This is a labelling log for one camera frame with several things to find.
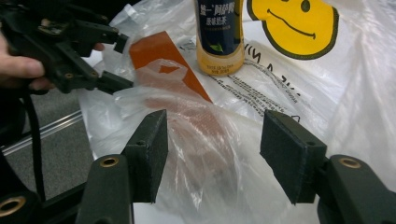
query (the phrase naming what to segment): smiley face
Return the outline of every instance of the smiley face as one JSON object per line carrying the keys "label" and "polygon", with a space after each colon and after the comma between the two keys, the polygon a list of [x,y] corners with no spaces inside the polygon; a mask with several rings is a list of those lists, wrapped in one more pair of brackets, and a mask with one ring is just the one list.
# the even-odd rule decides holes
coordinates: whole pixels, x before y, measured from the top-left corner
{"label": "smiley face", "polygon": [[247,0],[249,16],[279,52],[300,60],[329,52],[338,32],[337,10],[321,0]]}

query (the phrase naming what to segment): beverage bottle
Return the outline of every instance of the beverage bottle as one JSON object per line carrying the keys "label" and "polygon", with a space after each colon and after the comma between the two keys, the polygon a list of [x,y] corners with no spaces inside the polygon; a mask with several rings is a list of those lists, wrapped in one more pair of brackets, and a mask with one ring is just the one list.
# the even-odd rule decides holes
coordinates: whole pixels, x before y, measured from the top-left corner
{"label": "beverage bottle", "polygon": [[227,76],[244,63],[243,0],[195,0],[197,61],[211,76]]}

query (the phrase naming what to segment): gray floor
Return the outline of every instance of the gray floor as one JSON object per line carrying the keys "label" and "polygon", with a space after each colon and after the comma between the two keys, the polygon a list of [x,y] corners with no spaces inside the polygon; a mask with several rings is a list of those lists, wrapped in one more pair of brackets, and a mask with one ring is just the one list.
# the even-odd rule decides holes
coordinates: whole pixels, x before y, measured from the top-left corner
{"label": "gray floor", "polygon": [[[52,90],[33,96],[40,127],[79,111],[74,92]],[[35,191],[31,145],[7,155],[22,182]],[[47,199],[86,181],[93,161],[82,120],[42,140],[43,176]]]}

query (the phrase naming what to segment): smiley face eye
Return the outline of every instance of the smiley face eye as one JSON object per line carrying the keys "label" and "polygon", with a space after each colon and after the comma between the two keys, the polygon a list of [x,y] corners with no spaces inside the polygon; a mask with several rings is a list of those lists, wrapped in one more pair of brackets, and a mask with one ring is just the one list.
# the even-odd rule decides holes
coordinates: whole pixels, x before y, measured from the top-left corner
{"label": "smiley face eye", "polygon": [[308,0],[303,0],[303,2],[301,3],[301,10],[303,12],[308,12],[309,9],[311,9],[311,4]]}

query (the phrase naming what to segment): bottle label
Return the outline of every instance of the bottle label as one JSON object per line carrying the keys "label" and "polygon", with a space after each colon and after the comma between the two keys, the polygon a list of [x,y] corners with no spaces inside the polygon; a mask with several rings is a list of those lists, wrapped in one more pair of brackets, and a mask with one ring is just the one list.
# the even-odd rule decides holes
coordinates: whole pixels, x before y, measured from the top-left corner
{"label": "bottle label", "polygon": [[197,0],[198,36],[214,55],[232,54],[241,43],[239,0]]}

